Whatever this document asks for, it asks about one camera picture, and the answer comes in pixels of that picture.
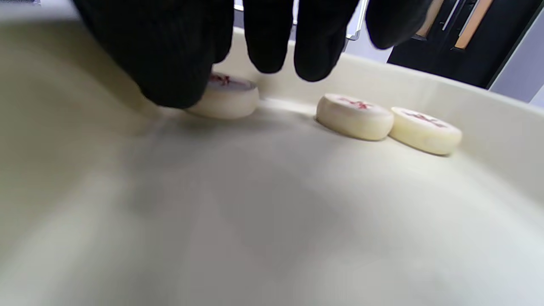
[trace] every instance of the gloved finger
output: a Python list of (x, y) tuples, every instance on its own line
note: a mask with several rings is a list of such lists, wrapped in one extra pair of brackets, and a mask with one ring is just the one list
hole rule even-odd
[(370, 40), (387, 49), (412, 37), (423, 25), (432, 0), (370, 0), (366, 21)]
[(346, 29), (358, 0), (300, 0), (295, 70), (315, 82), (327, 77), (340, 58)]
[(223, 61), (232, 44), (234, 25), (234, 0), (210, 0), (209, 22), (212, 26), (214, 63)]
[(188, 108), (202, 97), (217, 59), (208, 1), (74, 3), (97, 41), (148, 99)]
[(257, 70), (281, 70), (292, 25), (293, 0), (244, 0), (245, 41)]

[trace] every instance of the black door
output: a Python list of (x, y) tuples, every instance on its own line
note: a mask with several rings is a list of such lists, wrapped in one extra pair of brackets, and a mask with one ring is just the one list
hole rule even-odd
[(426, 24), (388, 63), (488, 88), (541, 2), (434, 0)]

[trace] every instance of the gray wall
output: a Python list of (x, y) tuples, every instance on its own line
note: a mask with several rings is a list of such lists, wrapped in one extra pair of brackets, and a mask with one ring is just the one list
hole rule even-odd
[(490, 90), (530, 102), (544, 84), (544, 15), (540, 12)]

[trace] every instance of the white plastic tray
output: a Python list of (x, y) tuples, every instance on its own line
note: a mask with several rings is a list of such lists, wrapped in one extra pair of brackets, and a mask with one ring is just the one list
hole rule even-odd
[[(158, 110), (74, 21), (0, 26), (0, 305), (543, 305), (544, 114), (344, 56), (240, 121)], [(313, 121), (325, 92), (465, 133), (449, 158)]]

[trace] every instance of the red chinese character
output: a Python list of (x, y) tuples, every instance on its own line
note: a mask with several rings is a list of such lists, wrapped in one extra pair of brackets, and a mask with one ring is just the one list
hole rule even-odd
[(422, 121), (426, 121), (426, 122), (431, 123), (431, 124), (434, 124), (437, 127), (447, 127), (446, 125), (441, 124), (440, 121), (438, 121), (436, 119), (427, 118), (423, 114), (411, 114), (411, 113), (406, 113), (406, 112), (404, 112), (404, 113), (406, 115), (408, 115), (408, 116), (417, 118), (417, 119), (422, 120)]
[(209, 76), (209, 80), (210, 80), (211, 82), (218, 82), (218, 83), (221, 83), (221, 86), (228, 86), (230, 83), (239, 84), (239, 85), (245, 85), (245, 84), (242, 83), (242, 82), (232, 81), (232, 80), (231, 80), (231, 77), (228, 76), (228, 75), (220, 76), (220, 75), (216, 75), (216, 74), (211, 74), (211, 75)]
[(344, 97), (340, 98), (339, 100), (349, 102), (351, 105), (355, 105), (358, 109), (367, 109), (370, 107), (369, 104), (366, 104), (362, 101), (352, 101)]

